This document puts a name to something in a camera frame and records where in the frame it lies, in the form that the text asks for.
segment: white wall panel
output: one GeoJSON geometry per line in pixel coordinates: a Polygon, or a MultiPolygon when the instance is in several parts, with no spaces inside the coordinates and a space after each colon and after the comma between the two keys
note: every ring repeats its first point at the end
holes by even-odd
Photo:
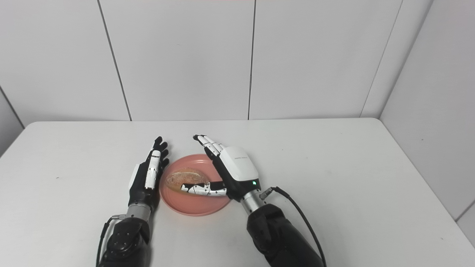
{"type": "Polygon", "coordinates": [[[462,232],[475,247],[475,206],[472,206],[457,222],[462,232]]]}
{"type": "Polygon", "coordinates": [[[380,117],[432,1],[402,2],[361,117],[380,117]]]}
{"type": "Polygon", "coordinates": [[[253,0],[101,4],[133,120],[247,119],[253,0]]]}
{"type": "Polygon", "coordinates": [[[0,92],[0,156],[17,138],[23,128],[0,92]]]}
{"type": "Polygon", "coordinates": [[[0,84],[25,125],[128,120],[95,0],[0,2],[0,84]]]}
{"type": "Polygon", "coordinates": [[[381,116],[454,218],[475,198],[474,10],[434,1],[381,116]]]}
{"type": "Polygon", "coordinates": [[[257,0],[250,117],[358,117],[400,0],[257,0]]]}

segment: white finger segment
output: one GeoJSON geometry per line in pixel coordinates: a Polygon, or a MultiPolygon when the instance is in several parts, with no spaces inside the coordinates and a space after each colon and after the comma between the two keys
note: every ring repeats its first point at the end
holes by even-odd
{"type": "Polygon", "coordinates": [[[212,140],[207,138],[206,136],[198,136],[198,141],[204,146],[207,147],[213,155],[218,156],[220,153],[220,150],[216,149],[216,147],[212,144],[212,140]]]}
{"type": "Polygon", "coordinates": [[[161,152],[158,150],[154,150],[150,157],[149,168],[147,170],[147,178],[145,178],[145,188],[146,189],[154,189],[156,180],[157,180],[157,173],[158,173],[158,166],[160,164],[160,156],[161,152]]]}
{"type": "Polygon", "coordinates": [[[186,193],[200,195],[200,196],[210,196],[210,197],[222,197],[226,196],[226,189],[220,190],[210,190],[209,183],[205,183],[204,186],[194,185],[192,188],[188,189],[184,185],[181,186],[181,190],[186,193]]]}
{"type": "Polygon", "coordinates": [[[209,142],[211,143],[214,148],[216,148],[216,150],[221,153],[221,151],[223,151],[223,147],[220,146],[218,143],[216,143],[215,141],[213,141],[211,138],[209,138],[207,135],[204,136],[204,138],[209,142]]]}

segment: bread roll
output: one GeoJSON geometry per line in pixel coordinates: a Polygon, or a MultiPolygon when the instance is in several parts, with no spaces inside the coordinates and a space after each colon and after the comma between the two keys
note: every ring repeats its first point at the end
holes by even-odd
{"type": "Polygon", "coordinates": [[[209,180],[202,172],[192,169],[183,168],[168,175],[165,184],[173,191],[186,193],[181,191],[181,185],[184,183],[208,183],[209,180]]]}

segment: white table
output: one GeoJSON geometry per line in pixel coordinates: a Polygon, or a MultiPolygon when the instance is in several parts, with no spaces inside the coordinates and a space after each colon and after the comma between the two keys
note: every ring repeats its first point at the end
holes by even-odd
{"type": "MultiPolygon", "coordinates": [[[[203,153],[193,134],[242,146],[263,187],[285,189],[306,213],[329,267],[475,266],[475,249],[376,119],[30,124],[0,158],[1,265],[94,266],[102,225],[126,211],[154,138],[174,161],[203,153]]],[[[313,244],[289,202],[267,200],[313,244]]],[[[265,267],[246,220],[237,202],[204,217],[161,203],[151,267],[265,267]]]]}

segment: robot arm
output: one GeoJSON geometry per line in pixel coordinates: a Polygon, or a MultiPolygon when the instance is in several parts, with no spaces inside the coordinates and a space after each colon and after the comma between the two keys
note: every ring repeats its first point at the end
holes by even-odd
{"type": "Polygon", "coordinates": [[[123,216],[125,219],[115,225],[98,266],[145,267],[148,265],[148,244],[151,238],[148,221],[159,201],[157,182],[160,180],[163,169],[169,163],[169,160],[165,158],[168,155],[167,143],[162,141],[159,136],[147,159],[136,168],[129,190],[127,214],[123,216]]]}
{"type": "MultiPolygon", "coordinates": [[[[271,267],[325,266],[315,250],[285,218],[282,210],[263,201],[270,191],[261,191],[257,170],[242,148],[225,147],[206,135],[195,135],[193,138],[213,161],[223,179],[226,195],[243,205],[248,214],[247,231],[271,267]]],[[[181,189],[196,193],[193,186],[184,184],[181,189]]]]}

